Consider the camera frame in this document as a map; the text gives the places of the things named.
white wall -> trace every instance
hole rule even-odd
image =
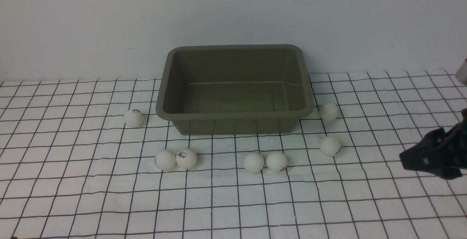
[[[467,0],[0,0],[0,80],[153,77],[236,43],[295,44],[311,72],[457,68]]]

table surface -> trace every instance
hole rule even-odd
[[[155,114],[159,79],[0,86],[0,238],[465,238],[467,178],[402,169],[399,153],[467,108],[445,71],[311,74],[318,109],[290,134],[182,136]],[[126,128],[122,114],[145,114]],[[334,158],[320,139],[343,144]],[[161,172],[190,147],[191,171]],[[283,151],[287,170],[243,168]]]

white grid tablecloth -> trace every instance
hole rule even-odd
[[[405,171],[399,153],[467,108],[445,71],[311,74],[317,113],[290,134],[182,136],[155,114],[159,79],[0,86],[0,239],[467,238],[467,177]],[[147,123],[124,127],[129,108]],[[334,157],[320,138],[342,141]],[[161,149],[198,152],[160,172]],[[248,151],[283,151],[285,172],[249,174]]]

ping pong ball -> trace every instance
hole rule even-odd
[[[177,165],[185,170],[193,168],[197,161],[197,156],[195,151],[192,149],[182,149],[175,156]]]
[[[340,150],[340,141],[333,136],[321,140],[320,151],[327,157],[333,157]]]
[[[154,162],[161,171],[169,171],[175,166],[175,154],[169,150],[159,151]]]
[[[250,152],[243,159],[243,166],[248,172],[256,174],[264,167],[264,158],[256,152]]]
[[[266,165],[272,171],[283,171],[287,167],[287,157],[280,151],[274,151],[267,156]]]
[[[339,108],[334,103],[326,103],[320,107],[320,117],[325,121],[333,121],[339,114]]]
[[[137,128],[143,124],[144,116],[138,109],[130,109],[125,113],[125,124],[130,128]]]

gray plastic tub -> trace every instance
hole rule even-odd
[[[292,45],[176,48],[156,104],[184,135],[288,133],[313,108],[303,54]]]

